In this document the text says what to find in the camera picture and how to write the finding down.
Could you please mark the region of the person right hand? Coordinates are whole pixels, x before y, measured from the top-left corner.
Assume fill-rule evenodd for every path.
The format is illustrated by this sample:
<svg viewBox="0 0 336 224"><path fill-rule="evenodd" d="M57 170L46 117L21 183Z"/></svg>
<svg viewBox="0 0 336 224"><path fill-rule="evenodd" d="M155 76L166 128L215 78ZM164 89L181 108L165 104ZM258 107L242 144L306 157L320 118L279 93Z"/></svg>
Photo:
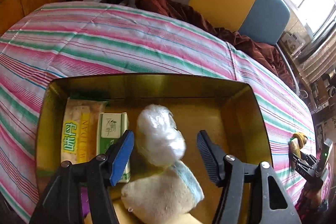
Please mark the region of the person right hand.
<svg viewBox="0 0 336 224"><path fill-rule="evenodd" d="M314 188L309 182L303 187L301 202L304 209L316 209L322 203L322 189Z"/></svg>

